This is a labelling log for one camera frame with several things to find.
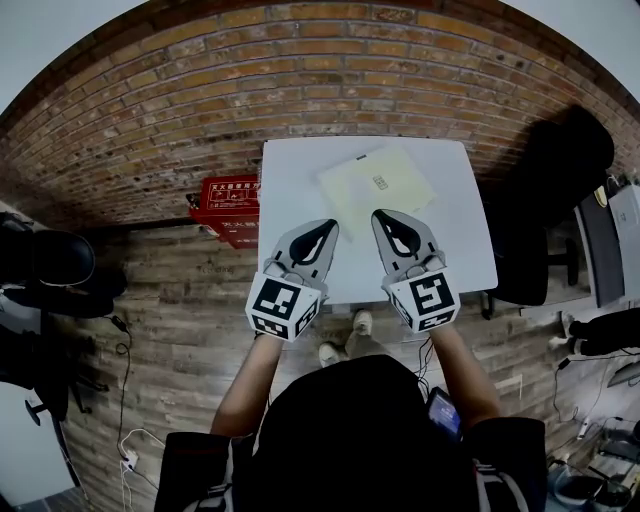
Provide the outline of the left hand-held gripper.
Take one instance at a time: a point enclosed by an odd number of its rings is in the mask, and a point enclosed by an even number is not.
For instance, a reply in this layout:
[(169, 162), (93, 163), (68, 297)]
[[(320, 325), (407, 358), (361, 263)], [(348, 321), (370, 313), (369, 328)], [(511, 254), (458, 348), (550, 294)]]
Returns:
[(304, 223), (284, 233), (255, 274), (245, 312), (259, 334), (294, 342), (328, 296), (325, 283), (340, 232), (335, 219)]

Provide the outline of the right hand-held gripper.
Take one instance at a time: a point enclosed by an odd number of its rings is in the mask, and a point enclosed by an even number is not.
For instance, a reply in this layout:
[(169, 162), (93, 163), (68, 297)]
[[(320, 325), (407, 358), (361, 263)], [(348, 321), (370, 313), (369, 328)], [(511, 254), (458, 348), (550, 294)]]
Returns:
[[(371, 224), (388, 274), (382, 288), (409, 329), (418, 334), (451, 323), (459, 312), (459, 294), (430, 228), (390, 209), (375, 210)], [(414, 260), (423, 261), (400, 270)]]

